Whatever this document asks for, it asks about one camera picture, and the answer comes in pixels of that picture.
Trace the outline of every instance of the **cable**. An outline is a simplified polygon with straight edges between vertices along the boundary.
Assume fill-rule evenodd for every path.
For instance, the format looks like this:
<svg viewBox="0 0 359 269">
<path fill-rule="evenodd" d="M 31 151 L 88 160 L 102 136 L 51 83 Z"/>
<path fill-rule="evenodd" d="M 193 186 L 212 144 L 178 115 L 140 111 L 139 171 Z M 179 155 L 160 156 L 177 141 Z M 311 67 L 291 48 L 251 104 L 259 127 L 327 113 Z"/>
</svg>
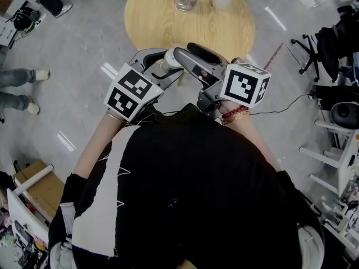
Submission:
<svg viewBox="0 0 359 269">
<path fill-rule="evenodd" d="M 302 65 L 300 64 L 300 62 L 298 61 L 298 59 L 296 58 L 296 56 L 294 56 L 293 52 L 289 49 L 289 47 L 286 45 L 288 51 L 291 53 L 291 55 L 293 56 L 293 58 L 297 61 L 298 65 L 302 68 Z"/>
<path fill-rule="evenodd" d="M 29 36 L 32 32 L 34 32 L 34 30 L 35 30 L 35 28 L 32 29 L 32 30 L 31 30 L 29 33 L 27 33 L 26 35 L 24 35 L 24 32 L 23 32 L 23 31 L 17 32 L 17 34 L 16 34 L 16 36 L 15 36 L 15 38 L 14 38 L 14 40 L 13 40 L 13 44 L 14 44 L 15 42 L 19 41 L 19 40 L 22 39 L 22 38 L 26 38 L 26 37 Z"/>
<path fill-rule="evenodd" d="M 309 94 L 304 94 L 301 95 L 299 97 L 297 97 L 294 101 L 291 102 L 291 104 L 284 110 L 280 110 L 280 111 L 273 111 L 273 112 L 261 112 L 261 113 L 255 113 L 255 114 L 250 114 L 250 115 L 257 115 L 257 114 L 271 114 L 271 113 L 282 113 L 285 112 L 287 109 L 289 109 L 291 107 L 292 104 L 294 104 L 297 100 L 299 100 L 299 98 L 303 97 L 303 96 L 309 96 Z"/>
</svg>

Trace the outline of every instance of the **white sneaker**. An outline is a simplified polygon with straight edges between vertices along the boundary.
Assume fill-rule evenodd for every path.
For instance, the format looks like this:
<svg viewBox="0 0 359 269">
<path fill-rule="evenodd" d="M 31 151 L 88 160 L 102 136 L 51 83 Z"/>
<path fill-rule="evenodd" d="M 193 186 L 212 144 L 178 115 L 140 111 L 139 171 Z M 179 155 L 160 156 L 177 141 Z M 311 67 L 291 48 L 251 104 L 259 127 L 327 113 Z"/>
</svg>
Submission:
<svg viewBox="0 0 359 269">
<path fill-rule="evenodd" d="M 40 108 L 35 103 L 30 102 L 29 106 L 26 109 L 30 114 L 38 115 L 40 113 Z"/>
<path fill-rule="evenodd" d="M 36 71 L 37 81 L 47 81 L 50 78 L 50 71 L 48 69 L 41 69 Z"/>
<path fill-rule="evenodd" d="M 59 14 L 59 15 L 56 15 L 55 18 L 59 18 L 59 17 L 61 17 L 62 15 L 66 14 L 68 11 L 71 10 L 72 6 L 73 6 L 72 3 L 64 5 L 64 6 L 62 7 L 62 10 L 61 10 L 60 14 Z"/>
</svg>

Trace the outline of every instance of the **white stool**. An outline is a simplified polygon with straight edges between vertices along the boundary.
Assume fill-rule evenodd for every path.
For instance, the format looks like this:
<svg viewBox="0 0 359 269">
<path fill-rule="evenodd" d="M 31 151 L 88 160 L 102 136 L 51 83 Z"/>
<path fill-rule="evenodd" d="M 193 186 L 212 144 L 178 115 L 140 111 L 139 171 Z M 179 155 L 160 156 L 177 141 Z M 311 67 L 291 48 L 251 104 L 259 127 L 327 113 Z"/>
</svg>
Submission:
<svg viewBox="0 0 359 269">
<path fill-rule="evenodd" d="M 351 176 L 351 169 L 353 163 L 351 165 L 349 164 L 351 162 L 352 156 L 356 157 L 359 149 L 359 140 L 357 139 L 359 130 L 342 128 L 334 123 L 327 123 L 321 120 L 316 120 L 315 125 L 318 127 L 327 128 L 329 132 L 348 137 L 347 144 L 343 150 L 332 147 L 330 151 L 325 150 L 323 152 L 323 155 L 306 149 L 305 147 L 299 148 L 299 151 L 303 154 L 337 168 L 338 188 L 333 187 L 329 183 L 323 181 L 322 179 L 316 177 L 313 174 L 310 174 L 309 178 L 313 179 L 314 181 L 318 182 L 330 191 L 341 196 Z"/>
</svg>

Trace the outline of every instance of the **round wooden table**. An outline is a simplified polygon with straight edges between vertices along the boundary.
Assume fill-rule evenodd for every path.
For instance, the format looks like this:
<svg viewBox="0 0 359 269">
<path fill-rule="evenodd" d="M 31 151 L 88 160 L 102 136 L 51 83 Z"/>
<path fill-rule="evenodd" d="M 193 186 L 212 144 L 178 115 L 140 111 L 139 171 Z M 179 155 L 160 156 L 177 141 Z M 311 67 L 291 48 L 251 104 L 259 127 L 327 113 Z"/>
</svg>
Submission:
<svg viewBox="0 0 359 269">
<path fill-rule="evenodd" d="M 180 11 L 175 0 L 128 0 L 126 31 L 138 50 L 186 46 L 194 42 L 221 54 L 229 61 L 244 58 L 255 38 L 254 18 L 244 0 L 233 0 L 216 10 L 210 0 L 199 0 L 195 9 Z"/>
</svg>

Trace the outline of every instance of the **polished concrete floor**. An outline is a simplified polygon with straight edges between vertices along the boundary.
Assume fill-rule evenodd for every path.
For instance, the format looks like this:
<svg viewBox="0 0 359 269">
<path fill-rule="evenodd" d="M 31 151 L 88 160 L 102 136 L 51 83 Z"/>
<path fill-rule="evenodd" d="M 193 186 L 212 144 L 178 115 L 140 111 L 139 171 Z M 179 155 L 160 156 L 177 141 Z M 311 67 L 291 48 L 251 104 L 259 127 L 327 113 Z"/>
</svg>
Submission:
<svg viewBox="0 0 359 269">
<path fill-rule="evenodd" d="M 105 111 L 103 99 L 110 81 L 100 66 L 109 62 L 120 68 L 136 52 L 123 25 L 126 1 L 65 0 L 74 4 L 68 14 L 59 19 L 48 16 L 7 53 L 4 68 L 46 68 L 52 76 L 47 82 L 8 89 L 31 94 L 41 114 L 5 111 L 6 122 L 0 125 L 0 170 L 10 173 L 14 159 L 24 165 L 38 158 L 53 164 L 62 180 L 73 170 Z M 299 64 L 303 66 L 308 57 L 290 39 L 336 24 L 336 5 L 334 0 L 245 1 L 256 22 L 255 45 L 247 59 L 264 67 L 283 43 L 268 67 L 272 80 L 265 100 L 252 112 L 282 110 L 296 97 L 309 93 L 315 78 L 313 69 L 299 75 Z M 320 70 L 320 83 L 329 85 L 328 75 Z M 172 86 L 156 107 L 166 112 L 181 109 L 196 101 L 199 89 L 196 80 L 186 77 L 183 85 Z M 314 126 L 317 118 L 322 118 L 319 107 L 306 96 L 283 113 L 253 117 L 282 168 L 305 192 L 312 187 L 308 175 L 322 172 L 323 165 L 298 148 L 307 145 L 322 151 L 329 144 L 327 131 Z M 60 143 L 59 131 L 74 144 L 75 151 L 69 152 Z"/>
</svg>

